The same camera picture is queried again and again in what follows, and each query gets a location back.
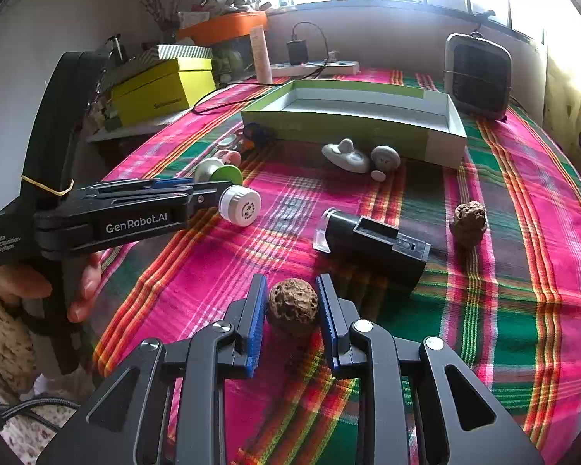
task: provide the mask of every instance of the small heater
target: small heater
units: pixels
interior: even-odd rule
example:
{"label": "small heater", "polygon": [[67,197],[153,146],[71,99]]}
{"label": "small heater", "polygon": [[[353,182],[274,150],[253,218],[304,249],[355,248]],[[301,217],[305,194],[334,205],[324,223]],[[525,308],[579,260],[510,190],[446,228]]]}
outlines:
{"label": "small heater", "polygon": [[445,45],[445,92],[459,110],[499,120],[510,100],[512,58],[478,32],[451,34]]}

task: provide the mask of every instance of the rubber band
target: rubber band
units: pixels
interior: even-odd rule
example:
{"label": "rubber band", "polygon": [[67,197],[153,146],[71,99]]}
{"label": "rubber band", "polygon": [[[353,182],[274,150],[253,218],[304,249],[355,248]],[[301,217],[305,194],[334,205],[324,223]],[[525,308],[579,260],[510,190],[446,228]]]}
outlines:
{"label": "rubber band", "polygon": [[36,180],[33,180],[32,178],[28,178],[25,175],[20,175],[22,177],[22,180],[27,181],[28,183],[31,183],[32,185],[36,185],[38,188],[45,190],[46,192],[51,192],[52,194],[56,195],[56,196],[64,196],[65,194],[68,194],[69,192],[71,192],[71,189],[73,189],[73,180],[71,180],[71,185],[69,185],[68,189],[65,189],[61,192],[54,190],[54,189],[50,189],[47,185],[44,185],[42,183],[39,183]]}

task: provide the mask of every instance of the walnut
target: walnut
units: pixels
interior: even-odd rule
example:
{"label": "walnut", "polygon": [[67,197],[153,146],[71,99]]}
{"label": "walnut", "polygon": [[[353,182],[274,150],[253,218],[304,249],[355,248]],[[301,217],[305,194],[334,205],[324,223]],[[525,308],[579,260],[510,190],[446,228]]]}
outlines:
{"label": "walnut", "polygon": [[268,299],[267,320],[294,337],[310,335],[316,325],[318,299],[311,285],[290,277],[276,283]]}
{"label": "walnut", "polygon": [[486,230],[486,211],[477,201],[458,205],[450,218],[450,232],[461,246],[471,249],[480,244]]}

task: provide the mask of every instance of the green box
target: green box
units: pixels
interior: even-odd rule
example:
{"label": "green box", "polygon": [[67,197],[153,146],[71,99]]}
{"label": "green box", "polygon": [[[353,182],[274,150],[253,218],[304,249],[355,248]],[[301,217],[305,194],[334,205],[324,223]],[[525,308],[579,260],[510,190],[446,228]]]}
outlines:
{"label": "green box", "polygon": [[251,103],[243,123],[278,139],[338,143],[367,152],[389,145],[404,157],[458,168],[466,145],[450,96],[416,87],[355,80],[294,80]]}

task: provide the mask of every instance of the human hand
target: human hand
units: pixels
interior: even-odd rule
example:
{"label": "human hand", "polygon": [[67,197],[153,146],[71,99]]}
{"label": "human hand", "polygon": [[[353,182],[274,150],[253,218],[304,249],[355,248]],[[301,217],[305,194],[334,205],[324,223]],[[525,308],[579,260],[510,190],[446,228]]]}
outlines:
{"label": "human hand", "polygon": [[[101,252],[88,256],[80,280],[79,295],[69,307],[67,317],[75,324],[83,322],[95,305],[96,290],[101,283]],[[20,299],[43,299],[52,292],[50,282],[32,267],[24,264],[0,266],[0,298],[9,306]]]}

